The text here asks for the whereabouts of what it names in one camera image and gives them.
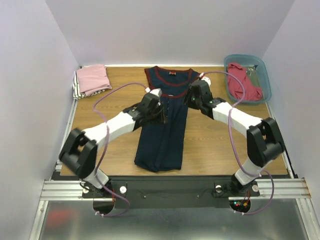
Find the navy jersey tank top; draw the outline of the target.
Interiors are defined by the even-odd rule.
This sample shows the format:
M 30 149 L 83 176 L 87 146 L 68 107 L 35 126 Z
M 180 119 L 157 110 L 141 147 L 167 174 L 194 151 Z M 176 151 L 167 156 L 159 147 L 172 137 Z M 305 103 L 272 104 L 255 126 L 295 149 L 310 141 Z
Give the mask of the navy jersey tank top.
M 180 170 L 188 115 L 183 99 L 199 73 L 191 68 L 174 70 L 158 66 L 146 68 L 144 72 L 149 88 L 162 91 L 160 100 L 167 122 L 142 127 L 134 164 L 154 173 Z

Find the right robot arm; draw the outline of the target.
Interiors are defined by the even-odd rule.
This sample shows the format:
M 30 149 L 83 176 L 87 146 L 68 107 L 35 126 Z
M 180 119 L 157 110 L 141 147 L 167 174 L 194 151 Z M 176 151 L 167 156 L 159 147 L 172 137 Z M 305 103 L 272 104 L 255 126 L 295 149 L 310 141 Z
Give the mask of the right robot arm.
M 239 170 L 232 175 L 230 182 L 231 192 L 235 195 L 246 192 L 249 184 L 261 175 L 265 167 L 285 151 L 282 134 L 273 118 L 262 119 L 249 115 L 224 99 L 213 97 L 210 85 L 205 80 L 197 80 L 188 87 L 183 103 L 213 120 L 228 125 L 234 151 L 236 149 L 232 129 L 245 136 L 247 159 L 243 164 L 238 163 Z

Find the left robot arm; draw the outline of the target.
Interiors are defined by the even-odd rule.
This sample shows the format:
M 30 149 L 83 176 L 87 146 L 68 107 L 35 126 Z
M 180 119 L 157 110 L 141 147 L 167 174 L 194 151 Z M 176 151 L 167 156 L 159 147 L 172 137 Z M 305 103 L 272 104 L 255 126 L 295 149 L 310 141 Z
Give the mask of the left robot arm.
M 109 177 L 99 167 L 98 151 L 102 149 L 105 154 L 111 141 L 145 125 L 166 123 L 167 108 L 160 95 L 152 90 L 140 102 L 123 109 L 109 120 L 104 119 L 102 123 L 86 129 L 72 129 L 58 159 L 80 180 L 89 184 L 90 192 L 95 197 L 116 197 Z

